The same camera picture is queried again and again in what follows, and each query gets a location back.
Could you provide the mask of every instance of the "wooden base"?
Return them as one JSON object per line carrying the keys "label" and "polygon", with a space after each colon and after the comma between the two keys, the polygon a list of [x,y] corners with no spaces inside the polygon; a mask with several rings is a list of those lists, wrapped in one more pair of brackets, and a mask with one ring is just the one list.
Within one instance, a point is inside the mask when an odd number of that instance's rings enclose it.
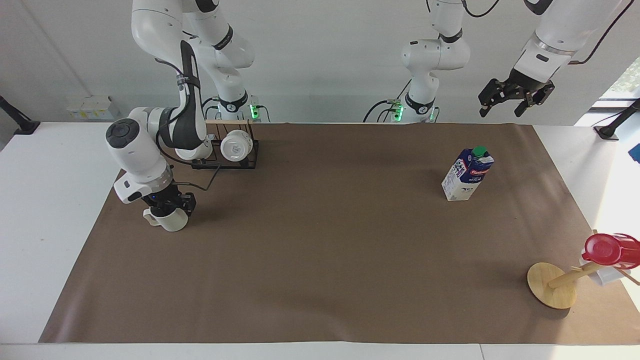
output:
{"label": "wooden base", "polygon": [[575,304],[575,284],[573,282],[556,289],[549,287],[549,281],[564,275],[559,267],[549,263],[537,263],[527,272],[527,282],[533,295],[544,305],[554,309],[568,309]]}

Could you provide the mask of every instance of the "milk carton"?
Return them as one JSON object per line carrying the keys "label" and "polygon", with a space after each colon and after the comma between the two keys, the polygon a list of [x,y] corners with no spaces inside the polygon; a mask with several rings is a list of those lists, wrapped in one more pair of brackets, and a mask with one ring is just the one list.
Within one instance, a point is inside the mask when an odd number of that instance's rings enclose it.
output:
{"label": "milk carton", "polygon": [[462,150],[447,177],[442,181],[447,200],[469,200],[493,162],[484,146]]}

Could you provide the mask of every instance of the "red mug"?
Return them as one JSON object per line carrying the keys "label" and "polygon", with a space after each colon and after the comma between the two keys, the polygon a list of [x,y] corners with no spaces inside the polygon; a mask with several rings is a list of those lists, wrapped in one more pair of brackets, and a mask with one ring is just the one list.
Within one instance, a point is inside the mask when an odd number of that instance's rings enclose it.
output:
{"label": "red mug", "polygon": [[595,234],[584,244],[582,258],[603,266],[631,270],[640,266],[640,241],[626,234]]}

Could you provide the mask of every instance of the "white table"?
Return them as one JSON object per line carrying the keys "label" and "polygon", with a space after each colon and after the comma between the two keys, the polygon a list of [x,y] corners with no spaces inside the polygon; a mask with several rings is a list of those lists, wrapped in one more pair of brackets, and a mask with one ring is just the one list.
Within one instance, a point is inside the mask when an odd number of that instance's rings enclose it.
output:
{"label": "white table", "polygon": [[[118,174],[102,140],[108,126],[44,123],[0,152],[0,359],[600,360],[612,351],[640,358],[640,347],[555,345],[35,344]],[[589,224],[640,234],[633,209],[640,189],[632,187],[640,165],[617,143],[596,140],[590,128],[536,130]],[[628,288],[640,307],[640,294]]]}

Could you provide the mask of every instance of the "brown table mat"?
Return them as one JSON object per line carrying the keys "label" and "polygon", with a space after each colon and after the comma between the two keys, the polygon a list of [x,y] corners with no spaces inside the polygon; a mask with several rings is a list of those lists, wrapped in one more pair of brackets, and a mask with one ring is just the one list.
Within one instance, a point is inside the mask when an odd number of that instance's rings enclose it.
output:
{"label": "brown table mat", "polygon": [[[619,282],[581,279],[569,311],[530,293],[532,264],[578,265],[591,234],[531,126],[253,128],[258,168],[194,191],[178,233],[111,192],[41,342],[640,343]],[[475,145],[496,164],[447,202],[440,182]]]}

